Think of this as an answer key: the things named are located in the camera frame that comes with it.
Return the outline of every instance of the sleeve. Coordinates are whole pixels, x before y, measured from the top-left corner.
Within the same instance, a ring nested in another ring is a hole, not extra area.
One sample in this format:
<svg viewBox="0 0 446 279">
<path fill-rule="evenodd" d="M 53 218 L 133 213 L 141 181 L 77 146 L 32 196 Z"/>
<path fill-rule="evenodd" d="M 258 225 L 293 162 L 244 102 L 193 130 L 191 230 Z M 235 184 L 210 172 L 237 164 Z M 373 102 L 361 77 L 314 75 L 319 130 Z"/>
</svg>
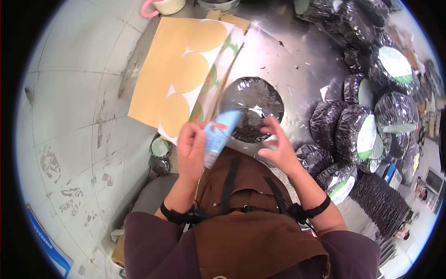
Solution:
<svg viewBox="0 0 446 279">
<path fill-rule="evenodd" d="M 329 254 L 330 278 L 376 279 L 380 246 L 372 239 L 349 231 L 333 231 L 321 236 Z"/>
<path fill-rule="evenodd" d="M 127 215 L 124 231 L 128 278 L 151 274 L 174 250 L 182 234 L 178 225 L 145 212 Z"/>
</svg>

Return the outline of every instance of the mug handle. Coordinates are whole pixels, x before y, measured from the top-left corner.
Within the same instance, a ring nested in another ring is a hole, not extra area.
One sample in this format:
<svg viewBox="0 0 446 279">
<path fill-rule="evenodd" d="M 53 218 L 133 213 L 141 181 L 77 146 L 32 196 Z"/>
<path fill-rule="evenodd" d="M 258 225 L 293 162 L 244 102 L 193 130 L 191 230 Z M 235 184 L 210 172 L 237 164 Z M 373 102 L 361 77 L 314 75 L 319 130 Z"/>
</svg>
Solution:
<svg viewBox="0 0 446 279">
<path fill-rule="evenodd" d="M 150 3 L 152 3 L 153 0 L 147 0 L 142 4 L 141 6 L 141 16 L 145 18 L 154 17 L 158 15 L 160 12 L 158 10 L 155 10 L 153 12 L 147 12 L 147 8 L 149 7 Z"/>
</svg>

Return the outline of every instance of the blue packet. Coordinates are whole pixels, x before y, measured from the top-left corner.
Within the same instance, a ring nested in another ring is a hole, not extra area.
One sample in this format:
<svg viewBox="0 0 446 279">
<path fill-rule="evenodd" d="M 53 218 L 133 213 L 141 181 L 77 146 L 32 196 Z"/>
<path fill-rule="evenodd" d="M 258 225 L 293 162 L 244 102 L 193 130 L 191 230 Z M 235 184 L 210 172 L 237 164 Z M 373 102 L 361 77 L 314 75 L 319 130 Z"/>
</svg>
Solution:
<svg viewBox="0 0 446 279">
<path fill-rule="evenodd" d="M 204 127 L 203 131 L 206 132 L 204 166 L 206 168 L 212 168 L 241 116 L 242 112 L 236 110 L 223 112 L 215 121 L 209 122 Z"/>
</svg>

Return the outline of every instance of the black armband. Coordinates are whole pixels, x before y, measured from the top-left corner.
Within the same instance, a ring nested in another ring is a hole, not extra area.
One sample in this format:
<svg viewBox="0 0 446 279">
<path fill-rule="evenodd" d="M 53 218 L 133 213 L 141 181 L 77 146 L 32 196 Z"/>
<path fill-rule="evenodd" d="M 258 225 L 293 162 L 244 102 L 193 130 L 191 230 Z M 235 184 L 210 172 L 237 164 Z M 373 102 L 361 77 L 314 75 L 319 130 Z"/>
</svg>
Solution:
<svg viewBox="0 0 446 279">
<path fill-rule="evenodd" d="M 207 219 L 207 214 L 199 208 L 194 208 L 194 206 L 192 206 L 186 213 L 178 213 L 173 209 L 168 210 L 163 202 L 160 206 L 160 210 L 169 222 L 177 225 L 198 224 Z"/>
<path fill-rule="evenodd" d="M 327 195 L 325 200 L 316 208 L 304 210 L 302 206 L 300 206 L 298 203 L 294 203 L 292 206 L 290 206 L 287 210 L 287 213 L 291 216 L 293 216 L 297 222 L 304 225 L 306 224 L 306 219 L 309 218 L 315 218 L 317 215 L 324 212 L 325 209 L 330 205 L 331 199 Z"/>
</svg>

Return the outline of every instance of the black strap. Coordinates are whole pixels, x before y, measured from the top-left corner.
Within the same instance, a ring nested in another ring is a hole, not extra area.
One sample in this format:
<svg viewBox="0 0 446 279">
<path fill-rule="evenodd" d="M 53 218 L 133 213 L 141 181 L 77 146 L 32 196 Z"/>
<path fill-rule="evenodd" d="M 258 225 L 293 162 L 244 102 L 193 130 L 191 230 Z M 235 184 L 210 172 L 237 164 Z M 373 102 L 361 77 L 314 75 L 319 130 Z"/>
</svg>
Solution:
<svg viewBox="0 0 446 279">
<path fill-rule="evenodd" d="M 268 183 L 269 187 L 271 188 L 271 191 L 273 192 L 274 198 L 276 199 L 276 203 L 279 206 L 279 212 L 282 214 L 286 213 L 286 205 L 285 200 L 283 199 L 282 192 L 279 190 L 279 187 L 274 183 L 273 179 L 271 177 L 263 177 Z"/>
<path fill-rule="evenodd" d="M 175 210 L 168 210 L 164 205 L 164 202 L 160 206 L 161 213 L 167 218 L 167 221 L 177 225 L 181 224 L 198 224 L 207 219 L 207 214 L 201 208 L 189 209 L 186 213 L 178 213 Z"/>
<path fill-rule="evenodd" d="M 239 165 L 240 157 L 234 158 L 231 162 L 231 165 L 229 166 L 229 171 L 223 183 L 222 195 L 220 200 L 220 206 L 223 215 L 230 213 L 229 197 L 231 196 L 232 190 L 234 189 L 235 176 L 237 175 L 237 169 L 239 168 Z"/>
<path fill-rule="evenodd" d="M 247 206 L 245 206 L 245 207 L 235 207 L 235 208 L 231 208 L 229 211 L 230 211 L 230 212 L 233 212 L 233 211 L 240 211 L 240 212 L 243 212 L 243 213 L 251 212 L 251 211 L 266 211 L 266 212 L 272 212 L 272 213 L 274 213 L 272 210 L 264 209 L 264 208 L 260 208 L 260 207 L 255 207 L 255 206 L 251 206 L 251 205 L 247 205 Z"/>
<path fill-rule="evenodd" d="M 325 200 L 316 208 L 304 210 L 301 205 L 294 203 L 290 208 L 288 208 L 288 214 L 293 216 L 297 222 L 306 224 L 307 218 L 315 218 L 317 215 L 324 212 L 325 209 L 330 205 L 331 199 L 327 195 Z"/>
<path fill-rule="evenodd" d="M 321 203 L 321 205 L 319 205 L 318 207 L 315 207 L 313 209 L 306 210 L 305 212 L 306 212 L 308 218 L 315 218 L 317 215 L 324 212 L 324 210 L 327 209 L 327 207 L 330 205 L 330 201 L 331 201 L 331 199 L 327 195 L 327 197 L 325 198 L 325 201 L 323 201 Z"/>
</svg>

